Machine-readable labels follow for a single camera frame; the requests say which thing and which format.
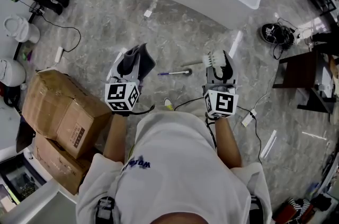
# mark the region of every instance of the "brown cardboard box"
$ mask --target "brown cardboard box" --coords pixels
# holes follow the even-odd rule
[[[69,76],[49,70],[33,77],[22,115],[37,133],[78,158],[93,147],[111,110]]]
[[[75,159],[56,141],[37,134],[34,156],[59,184],[75,195],[91,166],[94,152]]]

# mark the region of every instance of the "gray tile floor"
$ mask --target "gray tile floor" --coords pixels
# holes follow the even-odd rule
[[[144,12],[153,6],[149,18]],[[175,104],[200,97],[206,82],[202,66],[193,66],[190,77],[158,77],[157,73],[174,70],[184,61],[199,58],[208,51],[229,51],[238,33],[242,40],[234,56],[239,70],[237,94],[239,105],[251,109],[265,94],[278,62],[272,57],[271,46],[264,43],[257,29],[277,17],[296,26],[315,23],[318,13],[307,0],[261,0],[255,11],[238,30],[227,30],[202,14],[169,0],[71,0],[61,16],[47,11],[46,19],[59,25],[73,25],[80,29],[82,40],[70,53],[64,53],[57,68],[69,73],[94,95],[103,99],[106,75],[122,47],[130,48],[147,42],[156,68],[144,82],[137,109],[145,110],[152,104],[162,108],[164,97]],[[58,46],[66,50],[78,40],[75,31],[60,29],[38,17],[35,24],[41,31],[40,41],[25,44],[33,48],[30,63],[22,61],[28,81],[36,70],[51,67]],[[283,54],[283,57],[308,51],[303,41]],[[309,184],[319,179],[326,155],[335,146],[337,132],[329,125],[328,116],[298,110],[296,91],[271,89],[256,107],[257,133],[263,147],[273,130],[277,140],[263,167],[275,209],[287,197],[303,197]],[[257,161],[260,143],[255,135],[254,122],[247,128],[241,125],[246,112],[237,110],[230,119],[245,164]],[[133,143],[135,129],[142,116],[129,117],[128,147]],[[313,138],[302,132],[326,137]]]

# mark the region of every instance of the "yellow and white shoe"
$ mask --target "yellow and white shoe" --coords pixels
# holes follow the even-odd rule
[[[164,99],[164,106],[170,111],[174,111],[173,104],[169,98]]]

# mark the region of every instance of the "white power strip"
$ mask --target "white power strip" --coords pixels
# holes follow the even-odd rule
[[[54,60],[55,63],[59,63],[60,62],[60,59],[61,59],[61,56],[63,55],[63,52],[64,52],[63,47],[59,46],[57,54],[55,56],[55,60]]]
[[[253,113],[253,115],[256,115],[256,112],[254,109],[252,109],[251,112]],[[248,113],[247,116],[242,121],[243,126],[247,127],[252,120],[253,120],[252,115]]]

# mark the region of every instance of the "white cube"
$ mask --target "white cube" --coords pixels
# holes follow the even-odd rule
[[[106,84],[105,87],[105,103],[113,112],[132,111],[139,95],[134,82]]]
[[[204,98],[209,117],[227,118],[235,114],[239,96],[228,92],[208,90]]]

